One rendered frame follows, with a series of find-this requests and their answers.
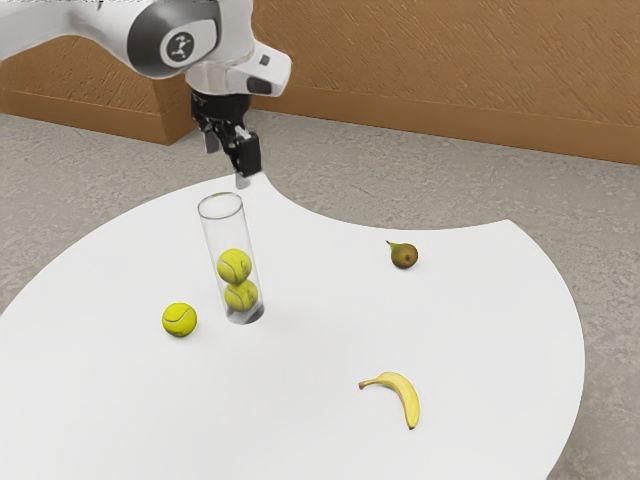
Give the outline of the yellow banana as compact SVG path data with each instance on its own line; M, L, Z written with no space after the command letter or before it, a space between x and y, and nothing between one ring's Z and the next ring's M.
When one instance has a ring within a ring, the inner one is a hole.
M363 390L371 385L379 385L395 392L403 406L404 418L409 430L415 429L421 416L421 404L417 391L412 383L398 372L386 371L375 378L362 380L358 388Z

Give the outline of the clear tube container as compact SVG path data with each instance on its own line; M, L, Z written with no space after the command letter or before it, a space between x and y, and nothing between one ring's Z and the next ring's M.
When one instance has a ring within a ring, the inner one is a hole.
M236 325L256 322L264 313L264 298L242 198L216 193L201 200L197 210L227 319Z

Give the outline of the yellow tennis ball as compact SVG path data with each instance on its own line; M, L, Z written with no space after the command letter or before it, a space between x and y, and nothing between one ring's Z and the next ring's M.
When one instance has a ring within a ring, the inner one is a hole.
M251 257L243 250L227 249L218 257L216 271L228 284L241 283L247 280L252 272Z
M174 337L185 337L195 330L197 314L191 305L176 302L165 308L161 323L168 334Z
M238 284L228 284L224 290L224 300L234 312L247 312L258 302L259 292L251 280Z

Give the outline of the brown green pear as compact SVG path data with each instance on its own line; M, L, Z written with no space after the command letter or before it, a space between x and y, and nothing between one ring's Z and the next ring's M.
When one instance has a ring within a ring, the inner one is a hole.
M399 269L409 269L419 258L417 248L410 243L394 243L386 241L391 249L390 258L393 265Z

